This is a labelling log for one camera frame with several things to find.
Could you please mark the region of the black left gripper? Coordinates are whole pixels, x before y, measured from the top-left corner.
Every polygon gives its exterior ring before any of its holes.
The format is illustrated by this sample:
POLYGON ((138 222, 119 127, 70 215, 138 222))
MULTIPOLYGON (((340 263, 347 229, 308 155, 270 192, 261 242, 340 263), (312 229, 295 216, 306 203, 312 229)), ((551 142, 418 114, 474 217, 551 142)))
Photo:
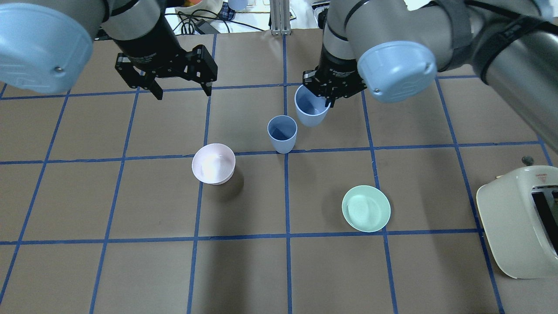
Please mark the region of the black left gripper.
POLYGON ((132 44, 118 41, 121 52, 114 65, 117 73, 131 87, 142 87, 161 101, 163 89, 157 78, 179 77, 201 85, 207 97, 211 97, 212 85, 218 78, 218 66, 203 44, 191 51, 179 44, 132 44))

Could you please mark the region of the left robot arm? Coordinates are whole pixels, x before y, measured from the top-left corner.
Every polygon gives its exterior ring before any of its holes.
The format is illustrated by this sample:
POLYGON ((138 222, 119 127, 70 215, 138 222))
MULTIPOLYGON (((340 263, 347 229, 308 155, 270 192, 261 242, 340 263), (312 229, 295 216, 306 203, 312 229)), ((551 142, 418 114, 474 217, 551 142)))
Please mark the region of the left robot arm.
POLYGON ((2 83, 41 94, 69 91, 92 56, 99 30, 120 48, 114 68, 130 88, 158 100, 158 78, 190 80, 210 96, 218 66, 198 44, 184 50, 166 20, 181 0, 3 0, 2 83))

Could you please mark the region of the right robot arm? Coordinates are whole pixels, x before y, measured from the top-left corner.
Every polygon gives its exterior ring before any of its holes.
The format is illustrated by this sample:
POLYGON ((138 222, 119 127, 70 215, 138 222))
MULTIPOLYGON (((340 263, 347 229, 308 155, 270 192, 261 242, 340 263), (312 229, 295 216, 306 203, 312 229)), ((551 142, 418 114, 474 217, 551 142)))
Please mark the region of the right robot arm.
POLYGON ((368 89, 383 103, 424 91, 437 74, 472 66, 557 150, 557 26, 548 0, 333 0, 319 65, 303 85, 333 105, 368 89))

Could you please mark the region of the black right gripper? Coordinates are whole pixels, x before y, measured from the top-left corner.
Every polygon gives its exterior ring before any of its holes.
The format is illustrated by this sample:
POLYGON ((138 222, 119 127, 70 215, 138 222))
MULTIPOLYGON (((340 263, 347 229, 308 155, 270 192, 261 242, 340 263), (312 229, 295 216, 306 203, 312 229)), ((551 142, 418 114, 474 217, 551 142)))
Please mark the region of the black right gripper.
POLYGON ((350 98, 367 88, 357 71, 357 60, 341 59, 326 48, 320 51, 318 66, 303 72, 302 85, 313 95, 323 97, 329 109, 337 99, 350 98))

